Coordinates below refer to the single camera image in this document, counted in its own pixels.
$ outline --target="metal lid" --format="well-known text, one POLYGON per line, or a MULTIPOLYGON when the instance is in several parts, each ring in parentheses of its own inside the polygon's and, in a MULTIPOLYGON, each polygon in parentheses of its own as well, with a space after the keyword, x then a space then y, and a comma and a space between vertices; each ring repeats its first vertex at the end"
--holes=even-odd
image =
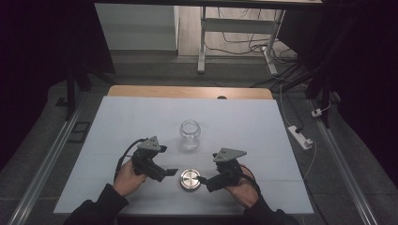
POLYGON ((194 191, 200 187, 200 182, 196 178, 200 173, 194 169, 188 169, 181 174, 181 186, 185 190, 194 191))

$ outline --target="wire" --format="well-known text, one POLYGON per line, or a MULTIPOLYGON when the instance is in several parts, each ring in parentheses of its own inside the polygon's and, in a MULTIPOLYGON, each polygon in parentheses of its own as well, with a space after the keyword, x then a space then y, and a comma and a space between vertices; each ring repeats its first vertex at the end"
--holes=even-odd
POLYGON ((127 148, 126 152, 123 154, 123 156, 122 156, 122 157, 119 159, 119 161, 117 162, 117 166, 116 166, 116 169, 115 169, 114 181, 116 180, 117 175, 119 174, 120 168, 122 167, 123 159, 127 156, 127 153, 131 150, 131 148, 132 148, 135 144, 144 142, 145 140, 147 140, 147 139, 139 139, 139 140, 133 142, 133 143, 127 148))
MULTIPOLYGON (((292 69, 286 76, 284 76, 285 78, 290 77, 297 69, 301 68, 301 64, 295 63, 295 64, 293 64, 292 66, 290 66, 290 68, 293 68, 293 69, 292 69)), ((274 83, 274 84, 269 88, 269 90, 270 90, 271 92, 275 92, 275 91, 273 90, 273 88, 274 88, 278 83, 280 83, 280 82, 274 83)))
POLYGON ((214 85, 216 85, 216 86, 218 86, 218 87, 223 87, 222 85, 220 85, 220 84, 218 84, 218 83, 216 83, 216 82, 213 82, 213 81, 211 81, 211 80, 207 80, 207 82, 212 83, 212 84, 214 84, 214 85))
POLYGON ((326 111, 328 108, 330 108, 330 100, 329 100, 329 106, 326 109, 321 110, 321 112, 326 111))
MULTIPOLYGON (((290 68, 292 68, 292 67, 295 66, 295 65, 296 65, 296 64, 294 64, 294 65, 290 66, 289 68, 287 68, 285 71, 283 71, 282 73, 280 73, 279 76, 283 76, 284 73, 286 73, 290 68)), ((249 88, 253 88, 253 87, 255 87, 255 86, 257 86, 257 85, 260 85, 260 84, 272 82, 272 81, 274 81, 274 80, 276 80, 276 79, 275 79, 275 78, 270 78, 270 79, 265 80, 265 81, 262 81, 262 82, 256 82, 255 84, 249 86, 249 88)))
POLYGON ((287 118, 286 118, 286 115, 284 114, 284 107, 283 107, 283 102, 282 102, 282 86, 281 86, 281 88, 280 88, 280 98, 281 98, 281 106, 282 106, 282 112, 283 112, 283 118, 284 118, 284 120, 286 121, 286 123, 290 126, 290 127, 292 127, 292 125, 289 123, 289 121, 287 121, 287 118))
POLYGON ((252 53, 252 52, 253 52, 252 50, 247 51, 247 52, 228 52, 228 51, 226 51, 226 50, 210 48, 210 47, 208 47, 208 46, 206 45, 206 43, 205 43, 205 46, 206 46, 206 48, 208 48, 208 49, 210 49, 210 50, 220 51, 220 52, 224 52, 224 53, 231 53, 231 54, 246 54, 246 53, 252 53))
POLYGON ((287 79, 283 79, 283 78, 279 78, 279 77, 274 77, 274 76, 272 76, 272 75, 271 75, 271 71, 269 71, 269 68, 268 68, 268 67, 266 67, 266 68, 267 68, 267 72, 268 72, 269 77, 274 78, 274 79, 277 79, 277 80, 281 80, 281 81, 292 82, 292 80, 287 80, 287 79))
MULTIPOLYGON (((260 14, 261 14, 261 8, 260 8, 260 10, 258 11, 257 21, 260 19, 260 14)), ((249 49, 252 49, 252 47, 251 47, 250 44, 252 43, 253 38, 254 38, 254 33, 252 34, 252 38, 250 39, 250 42, 249 42, 249 49)))
POLYGON ((308 171, 305 173, 304 177, 302 178, 302 180, 305 179, 305 177, 307 177, 308 173, 310 172, 311 168, 313 167, 314 161, 315 161, 315 157, 316 157, 316 142, 314 139, 312 139, 312 141, 314 142, 315 145, 315 151, 314 151, 314 157, 313 157, 313 161, 310 164, 310 168, 308 168, 308 171))
POLYGON ((292 49, 288 48, 288 49, 282 50, 281 52, 279 52, 279 56, 281 57, 281 54, 282 54, 282 53, 287 52, 287 51, 289 51, 289 50, 292 50, 292 49))
MULTIPOLYGON (((248 9, 248 8, 245 8, 245 9, 243 10, 243 13, 242 13, 243 15, 240 16, 238 19, 241 19, 242 17, 246 16, 247 13, 248 13, 248 11, 249 11, 249 9, 248 9)), ((219 12, 219 18, 221 18, 221 15, 222 15, 223 18, 225 18, 224 14, 222 13, 222 11, 221 11, 221 9, 220 9, 219 7, 218 7, 218 12, 219 12)), ((257 20, 260 18, 260 13, 261 13, 261 9, 260 9, 260 11, 259 11, 259 13, 258 13, 258 18, 257 18, 257 20)), ((251 40, 228 40, 228 39, 226 39, 225 33, 224 33, 224 32, 222 32, 222 36, 223 36, 225 42, 228 42, 228 43, 247 43, 247 42, 249 42, 249 45, 250 45, 250 43, 253 42, 253 41, 265 41, 265 40, 269 40, 269 38, 265 38, 265 39, 253 39, 253 37, 252 37, 251 40)))
POLYGON ((299 116, 299 113, 298 113, 298 111, 297 111, 295 105, 293 105, 292 100, 291 100, 290 97, 287 95, 287 92, 286 92, 286 97, 287 97, 287 100, 289 100, 290 105, 292 105, 293 110, 295 111, 295 114, 296 114, 296 116, 298 117, 298 120, 299 120, 300 123, 301 123, 301 130, 303 130, 304 127, 305 127, 305 124, 304 124, 304 122, 302 121, 301 117, 299 116))
POLYGON ((272 53, 273 53, 273 56, 271 56, 275 61, 277 61, 278 63, 280 63, 280 64, 286 64, 286 63, 294 63, 294 62, 297 62, 297 59, 294 59, 294 60, 286 60, 286 57, 285 58, 283 58, 283 57, 278 57, 277 55, 276 55, 276 53, 275 53, 275 50, 273 50, 272 49, 272 53))

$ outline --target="table leg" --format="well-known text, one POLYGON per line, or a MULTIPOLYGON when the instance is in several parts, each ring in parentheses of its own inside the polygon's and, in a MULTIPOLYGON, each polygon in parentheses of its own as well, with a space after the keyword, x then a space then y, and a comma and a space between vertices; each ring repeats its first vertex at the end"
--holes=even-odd
POLYGON ((271 51, 272 51, 273 44, 275 42, 275 38, 276 38, 276 36, 278 34, 279 27, 281 26, 281 21, 282 21, 282 17, 283 17, 283 14, 284 14, 284 10, 277 10, 276 13, 277 13, 277 17, 276 17, 276 20, 275 20, 273 32, 271 34, 271 37, 269 38, 269 43, 268 43, 267 47, 263 51, 263 54, 266 57, 267 66, 268 66, 268 70, 270 72, 270 75, 277 75, 278 74, 278 71, 276 70, 276 67, 275 67, 275 65, 272 62, 271 51))
POLYGON ((198 57, 198 73, 205 72, 205 34, 206 34, 206 7, 201 7, 201 36, 198 57))

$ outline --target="white table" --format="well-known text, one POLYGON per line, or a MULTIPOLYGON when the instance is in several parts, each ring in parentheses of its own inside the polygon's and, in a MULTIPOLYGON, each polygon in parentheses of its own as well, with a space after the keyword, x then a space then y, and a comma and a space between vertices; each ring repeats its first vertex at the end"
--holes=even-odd
POLYGON ((248 152, 238 161, 253 171, 271 209, 282 208, 288 214, 313 212, 276 101, 168 97, 104 98, 54 212, 71 213, 84 200, 95 201, 104 185, 112 184, 125 149, 135 140, 154 135, 168 146, 154 161, 164 169, 179 171, 161 183, 147 179, 127 197, 130 205, 121 214, 240 215, 242 207, 223 189, 209 193, 201 186, 187 192, 179 185, 186 169, 196 169, 207 178, 216 175, 211 154, 222 147, 248 152), (200 146, 192 152, 179 144, 179 126, 189 118, 202 129, 200 146))

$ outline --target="black cable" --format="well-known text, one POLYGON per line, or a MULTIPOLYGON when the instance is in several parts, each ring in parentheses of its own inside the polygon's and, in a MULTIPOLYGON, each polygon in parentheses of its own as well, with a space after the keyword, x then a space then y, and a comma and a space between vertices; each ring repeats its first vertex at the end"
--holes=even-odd
POLYGON ((282 50, 281 52, 279 52, 279 56, 281 57, 281 54, 282 54, 282 53, 287 52, 287 51, 289 51, 289 50, 292 50, 292 49, 288 48, 288 49, 282 50))
POLYGON ((218 86, 218 87, 223 87, 222 85, 220 85, 220 84, 218 84, 218 83, 216 83, 216 82, 213 82, 213 81, 211 81, 211 80, 206 80, 207 82, 209 82, 209 83, 212 83, 212 84, 214 84, 214 85, 216 85, 216 86, 218 86))
POLYGON ((257 86, 257 85, 269 83, 269 82, 272 82, 272 81, 274 81, 274 80, 276 80, 276 79, 275 79, 275 78, 270 78, 270 79, 265 80, 265 81, 262 81, 262 82, 257 82, 257 83, 255 83, 255 84, 251 85, 249 88, 254 88, 254 87, 257 86))
POLYGON ((120 168, 122 167, 123 159, 127 156, 127 153, 131 150, 131 148, 132 148, 135 144, 144 142, 144 141, 146 141, 146 140, 147 140, 147 139, 139 139, 139 140, 133 142, 133 143, 127 148, 126 152, 123 154, 123 156, 122 156, 122 157, 119 159, 119 161, 117 162, 117 166, 116 166, 116 169, 115 169, 114 181, 116 180, 117 175, 118 175, 119 172, 120 172, 120 168))
POLYGON ((206 48, 208 48, 208 49, 210 49, 210 50, 219 51, 219 52, 224 52, 224 53, 231 53, 231 54, 246 54, 246 53, 252 53, 252 52, 253 52, 253 51, 248 51, 248 52, 228 52, 228 51, 226 51, 226 50, 210 48, 210 47, 208 47, 208 46, 206 45, 206 43, 205 43, 205 46, 206 46, 206 48))
MULTIPOLYGON (((289 74, 286 76, 286 78, 290 77, 292 74, 293 74, 293 73, 289 73, 289 74)), ((295 79, 289 80, 289 81, 290 81, 290 82, 294 82, 295 80, 300 79, 300 77, 303 76, 303 74, 307 74, 307 72, 306 72, 306 71, 301 71, 301 72, 297 75, 297 77, 296 77, 295 79)), ((269 91, 272 92, 272 93, 279 92, 279 91, 275 91, 274 88, 275 88, 275 86, 276 86, 277 84, 278 84, 279 86, 283 85, 281 82, 283 82, 283 81, 277 81, 276 83, 274 83, 274 84, 272 85, 272 87, 269 88, 269 91)))
MULTIPOLYGON (((239 17, 238 19, 240 19, 240 18, 246 16, 248 10, 249 10, 249 9, 246 8, 246 9, 243 11, 243 12, 244 12, 244 15, 241 16, 241 17, 239 17)), ((225 18, 225 16, 223 15, 223 13, 222 13, 222 11, 221 11, 221 9, 220 9, 219 7, 218 7, 218 12, 219 12, 219 18, 221 17, 221 15, 222 15, 223 18, 225 18)), ((260 9, 260 11, 259 11, 259 13, 258 13, 257 20, 260 18, 260 13, 261 13, 261 9, 260 9)), ((224 33, 224 32, 222 32, 222 36, 223 36, 225 42, 228 42, 228 43, 247 43, 247 42, 249 42, 249 48, 250 48, 250 43, 251 43, 251 42, 269 40, 269 38, 266 38, 266 39, 253 39, 253 36, 252 36, 252 39, 251 39, 251 40, 228 40, 228 39, 226 39, 225 33, 224 33)))
POLYGON ((274 59, 275 61, 277 61, 278 63, 280 63, 280 64, 295 63, 295 62, 297 62, 297 59, 287 60, 286 58, 278 57, 278 56, 276 55, 276 53, 275 53, 275 50, 273 50, 273 49, 272 49, 272 53, 273 53, 273 59, 274 59))
POLYGON ((261 50, 261 47, 267 47, 267 43, 264 43, 264 44, 256 44, 256 45, 252 45, 252 46, 249 46, 249 48, 250 48, 250 50, 253 52, 253 53, 260 53, 260 52, 263 52, 263 50, 261 50))
MULTIPOLYGON (((290 67, 287 68, 284 72, 282 72, 281 74, 279 74, 279 76, 280 76, 280 77, 283 76, 285 72, 287 72, 289 69, 291 69, 291 68, 292 68, 293 66, 295 66, 295 65, 297 65, 297 64, 294 64, 294 65, 290 66, 290 67)), ((274 81, 274 80, 277 80, 277 79, 273 77, 273 78, 270 78, 270 79, 265 80, 265 81, 262 81, 262 82, 257 82, 257 83, 255 83, 255 84, 251 85, 249 88, 253 88, 253 87, 255 87, 255 86, 257 86, 257 85, 260 85, 260 84, 272 82, 272 81, 274 81)))
MULTIPOLYGON (((301 67, 301 64, 299 64, 299 63, 295 63, 295 64, 293 64, 292 66, 290 66, 288 69, 290 69, 290 68, 292 68, 292 70, 285 76, 285 78, 287 78, 287 77, 290 77, 297 69, 299 69, 301 67)), ((282 83, 283 82, 283 79, 280 79, 279 81, 277 81, 276 83, 274 83, 270 88, 269 88, 269 90, 271 91, 271 92, 275 92, 275 91, 273 91, 273 88, 278 84, 278 83, 282 83)))

